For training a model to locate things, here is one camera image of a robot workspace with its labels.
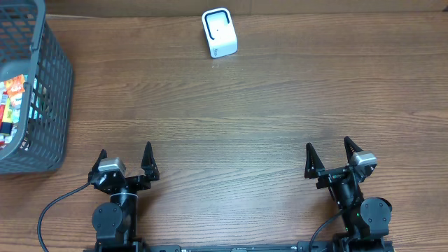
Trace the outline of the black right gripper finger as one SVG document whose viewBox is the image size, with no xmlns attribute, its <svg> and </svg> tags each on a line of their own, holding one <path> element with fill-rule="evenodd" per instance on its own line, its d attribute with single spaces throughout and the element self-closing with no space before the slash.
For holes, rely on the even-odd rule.
<svg viewBox="0 0 448 252">
<path fill-rule="evenodd" d="M 359 153 L 363 153 L 363 149 L 356 145 L 349 136 L 344 137 L 344 147 L 348 163 L 361 162 Z"/>
<path fill-rule="evenodd" d="M 304 177 L 306 179 L 318 178 L 321 172 L 325 171 L 325 167 L 319 158 L 315 148 L 311 143 L 306 145 L 306 164 Z"/>
</svg>

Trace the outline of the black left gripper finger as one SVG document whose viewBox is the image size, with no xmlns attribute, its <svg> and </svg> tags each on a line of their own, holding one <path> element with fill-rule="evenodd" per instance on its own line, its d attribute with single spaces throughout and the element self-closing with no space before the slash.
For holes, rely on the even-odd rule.
<svg viewBox="0 0 448 252">
<path fill-rule="evenodd" d="M 91 169 L 91 172 L 98 172 L 99 171 L 98 170 L 99 164 L 105 158 L 107 158 L 107 152 L 106 152 L 106 150 L 102 149 L 100 154 L 99 154 L 99 157 L 97 158 L 97 161 L 94 163 L 94 165 L 93 165 L 93 167 Z"/>
<path fill-rule="evenodd" d="M 147 142 L 143 152 L 141 168 L 144 170 L 144 174 L 151 181 L 158 181 L 160 179 L 160 172 L 155 162 L 151 142 L 149 141 Z"/>
</svg>

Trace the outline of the yellow highlighter marker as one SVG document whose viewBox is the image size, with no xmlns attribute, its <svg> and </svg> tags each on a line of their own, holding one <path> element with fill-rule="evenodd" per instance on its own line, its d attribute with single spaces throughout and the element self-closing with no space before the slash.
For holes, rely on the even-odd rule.
<svg viewBox="0 0 448 252">
<path fill-rule="evenodd" d="M 9 136 L 11 134 L 13 129 L 12 114 L 13 111 L 10 108 L 5 108 L 1 121 L 1 135 Z"/>
</svg>

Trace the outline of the orange tissue pack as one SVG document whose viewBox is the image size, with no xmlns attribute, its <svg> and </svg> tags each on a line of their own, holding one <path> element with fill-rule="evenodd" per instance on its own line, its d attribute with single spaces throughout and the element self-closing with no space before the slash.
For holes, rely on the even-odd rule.
<svg viewBox="0 0 448 252">
<path fill-rule="evenodd" d="M 14 108 L 19 107 L 22 103 L 23 93 L 25 92 L 25 82 L 26 80 L 23 74 L 4 81 L 6 93 L 10 99 L 12 107 Z"/>
</svg>

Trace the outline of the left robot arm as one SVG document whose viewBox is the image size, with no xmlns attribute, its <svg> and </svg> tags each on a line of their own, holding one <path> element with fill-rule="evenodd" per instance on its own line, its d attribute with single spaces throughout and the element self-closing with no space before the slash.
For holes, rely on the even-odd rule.
<svg viewBox="0 0 448 252">
<path fill-rule="evenodd" d="M 109 195 L 109 201 L 99 205 L 92 214 L 96 231 L 95 251 L 147 251 L 148 246 L 137 237 L 138 192 L 151 189 L 160 179 L 150 142 L 145 146 L 141 161 L 144 173 L 126 177 L 126 166 L 119 157 L 109 158 L 102 150 L 88 182 Z"/>
</svg>

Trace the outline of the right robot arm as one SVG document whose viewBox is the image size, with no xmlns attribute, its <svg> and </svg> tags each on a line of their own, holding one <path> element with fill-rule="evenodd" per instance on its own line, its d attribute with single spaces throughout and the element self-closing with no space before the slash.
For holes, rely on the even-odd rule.
<svg viewBox="0 0 448 252">
<path fill-rule="evenodd" d="M 299 241 L 298 251 L 393 251 L 393 243 L 384 240 L 389 234 L 393 207 L 381 197 L 364 198 L 360 184 L 377 166 L 377 157 L 364 151 L 349 136 L 344 137 L 347 163 L 326 169 L 311 143 L 306 145 L 304 177 L 316 179 L 318 189 L 327 188 L 338 212 L 321 224 L 309 241 Z M 319 233 L 337 218 L 345 231 L 334 234 L 330 241 L 318 241 Z"/>
</svg>

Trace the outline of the white barcode scanner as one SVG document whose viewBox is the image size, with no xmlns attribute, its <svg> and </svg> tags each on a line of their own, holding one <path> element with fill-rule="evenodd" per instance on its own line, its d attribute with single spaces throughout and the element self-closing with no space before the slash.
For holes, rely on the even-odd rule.
<svg viewBox="0 0 448 252">
<path fill-rule="evenodd" d="M 212 58 L 237 52 L 237 35 L 228 9 L 215 8 L 204 12 L 202 24 Z"/>
</svg>

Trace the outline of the grey plastic mesh basket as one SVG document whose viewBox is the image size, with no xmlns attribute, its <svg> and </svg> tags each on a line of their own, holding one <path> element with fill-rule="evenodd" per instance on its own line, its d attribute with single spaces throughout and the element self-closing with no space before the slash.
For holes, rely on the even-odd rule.
<svg viewBox="0 0 448 252">
<path fill-rule="evenodd" d="M 17 131 L 1 150 L 1 173 L 61 167 L 67 144 L 74 71 L 39 0 L 1 2 L 1 80 L 27 78 Z"/>
</svg>

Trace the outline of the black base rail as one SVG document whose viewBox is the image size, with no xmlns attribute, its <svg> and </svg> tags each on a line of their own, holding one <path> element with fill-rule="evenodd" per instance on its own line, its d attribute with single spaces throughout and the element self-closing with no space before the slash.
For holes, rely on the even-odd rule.
<svg viewBox="0 0 448 252">
<path fill-rule="evenodd" d="M 331 241 L 314 241 L 309 249 L 308 241 L 296 244 L 256 244 L 256 245 L 228 245 L 228 246 L 179 246 L 159 245 L 149 246 L 145 252 L 336 252 L 338 249 Z"/>
</svg>

